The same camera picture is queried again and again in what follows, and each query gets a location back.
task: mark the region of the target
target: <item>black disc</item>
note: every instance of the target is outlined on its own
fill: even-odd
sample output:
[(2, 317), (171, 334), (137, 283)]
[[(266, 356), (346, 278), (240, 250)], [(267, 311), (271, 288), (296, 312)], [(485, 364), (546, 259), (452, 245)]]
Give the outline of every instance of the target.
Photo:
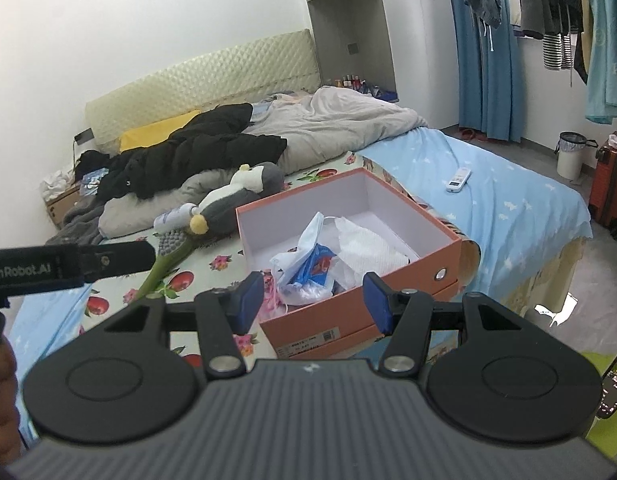
[(174, 352), (147, 338), (104, 333), (36, 364), (24, 381), (24, 403), (43, 434), (109, 445), (170, 426), (197, 390), (191, 366)]
[(431, 368), (429, 397), (452, 424), (499, 442), (527, 446), (582, 434), (599, 403), (599, 375), (565, 345), (543, 343), (513, 331), (469, 340)]

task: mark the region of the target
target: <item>headboard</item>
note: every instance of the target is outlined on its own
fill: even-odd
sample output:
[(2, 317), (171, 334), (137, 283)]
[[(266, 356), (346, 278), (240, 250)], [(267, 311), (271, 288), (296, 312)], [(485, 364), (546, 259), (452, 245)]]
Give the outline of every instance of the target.
[(305, 29), (203, 54), (145, 76), (86, 104), (95, 142), (119, 151), (126, 130), (220, 104), (256, 102), (277, 91), (320, 85), (313, 38)]

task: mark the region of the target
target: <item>white wall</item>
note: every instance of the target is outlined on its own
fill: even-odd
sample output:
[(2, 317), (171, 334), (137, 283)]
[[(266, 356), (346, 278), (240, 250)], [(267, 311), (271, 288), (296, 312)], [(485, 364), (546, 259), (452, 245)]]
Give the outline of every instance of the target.
[[(527, 125), (524, 137), (549, 148), (555, 148), (561, 132), (578, 132), (602, 145), (617, 130), (594, 124), (585, 118), (586, 86), (573, 72), (573, 88), (568, 70), (552, 72), (544, 68), (542, 42), (518, 40), (527, 85)], [(596, 166), (595, 150), (587, 148), (584, 162)]]
[(0, 69), (0, 246), (53, 233), (38, 182), (72, 160), (87, 101), (199, 54), (309, 27), (305, 0), (0, 0), (7, 9), (0, 53), (15, 59)]

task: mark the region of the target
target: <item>cabinet door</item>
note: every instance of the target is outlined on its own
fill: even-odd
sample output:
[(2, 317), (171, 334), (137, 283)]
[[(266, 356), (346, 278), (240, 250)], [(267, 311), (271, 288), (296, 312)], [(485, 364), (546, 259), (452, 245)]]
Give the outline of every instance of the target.
[(457, 42), (450, 0), (383, 0), (399, 105), (431, 128), (459, 121)]

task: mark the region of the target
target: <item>wardrobe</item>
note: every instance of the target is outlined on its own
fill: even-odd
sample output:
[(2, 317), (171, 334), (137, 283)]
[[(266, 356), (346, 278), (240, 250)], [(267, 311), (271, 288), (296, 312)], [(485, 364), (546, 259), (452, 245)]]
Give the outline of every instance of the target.
[(358, 75), (432, 128), (459, 121), (450, 0), (306, 0), (323, 84)]

